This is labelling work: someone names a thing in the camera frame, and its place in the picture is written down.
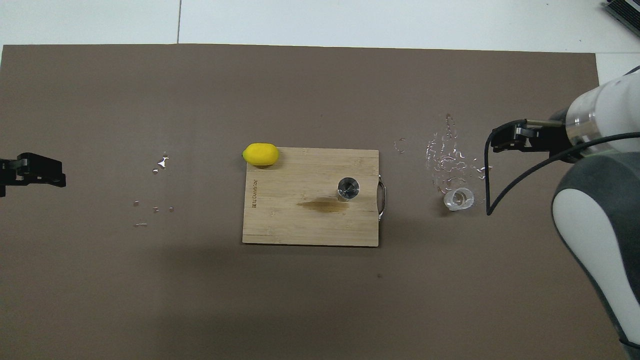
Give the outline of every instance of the black cable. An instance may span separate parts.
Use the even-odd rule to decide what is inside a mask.
[[[628,72],[628,73],[626,73],[625,75],[629,75],[629,74],[631,74],[631,73],[634,73],[634,72],[636,72],[637,70],[640,70],[640,65],[639,65],[639,66],[634,67],[634,68],[633,68],[633,69],[631,69],[631,70],[629,70],[629,72]]]
[[[486,214],[487,215],[491,215],[493,213],[493,210],[495,210],[495,207],[498,205],[498,203],[500,202],[500,200],[502,200],[502,198],[507,195],[507,193],[509,192],[509,190],[511,190],[514,186],[516,186],[520,181],[522,181],[525,177],[531,175],[532,173],[534,173],[535,171],[539,170],[540,168],[551,164],[554,161],[557,160],[561,160],[562,158],[564,158],[567,155],[573,154],[574,152],[578,152],[578,151],[582,151],[588,147],[594,146],[594,145],[598,145],[601,143],[605,143],[605,142],[612,142],[612,141],[616,141],[616,140],[622,140],[622,139],[629,139],[629,138],[640,138],[640,132],[635,132],[635,133],[623,133],[623,134],[616,134],[616,135],[611,135],[611,136],[605,136],[602,138],[598,138],[596,140],[592,140],[590,142],[585,142],[585,143],[581,143],[578,144],[576,146],[570,147],[569,149],[562,151],[562,152],[558,152],[557,154],[550,156],[549,159],[546,159],[545,161],[541,161],[539,162],[537,165],[531,167],[529,170],[523,172],[522,174],[520,174],[520,176],[516,177],[512,182],[510,182],[502,192],[500,192],[500,195],[498,195],[498,197],[495,198],[495,202],[492,204],[491,203],[491,195],[490,195],[490,186],[489,186],[489,146],[491,144],[491,140],[493,139],[494,134],[501,129],[504,129],[506,125],[512,125],[512,123],[514,122],[510,122],[507,124],[504,124],[503,126],[500,126],[496,129],[494,129],[491,134],[489,134],[489,137],[486,139],[486,143],[484,145],[484,190],[486,192]]]

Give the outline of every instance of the white table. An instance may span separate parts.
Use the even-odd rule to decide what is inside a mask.
[[[0,0],[0,44],[266,44],[595,53],[640,64],[601,0]]]

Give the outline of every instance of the water stain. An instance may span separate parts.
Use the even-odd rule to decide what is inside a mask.
[[[338,201],[336,197],[317,197],[312,201],[299,202],[296,205],[321,213],[342,213],[349,208],[349,203]]]

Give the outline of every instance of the clear plastic cup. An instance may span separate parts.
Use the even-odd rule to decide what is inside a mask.
[[[474,204],[474,193],[467,188],[457,188],[444,195],[444,204],[451,211],[464,210]]]

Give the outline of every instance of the brown surface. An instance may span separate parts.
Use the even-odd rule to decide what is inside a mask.
[[[247,164],[243,243],[378,246],[377,150],[279,147],[268,167]],[[337,198],[345,177],[360,192]]]
[[[68,186],[0,200],[1,355],[622,359],[550,219],[566,165],[491,217],[446,211],[424,166],[447,113],[479,156],[595,86],[592,54],[5,46],[0,154],[61,160]],[[379,149],[380,247],[242,244],[251,142]],[[543,157],[494,155],[496,191]]]

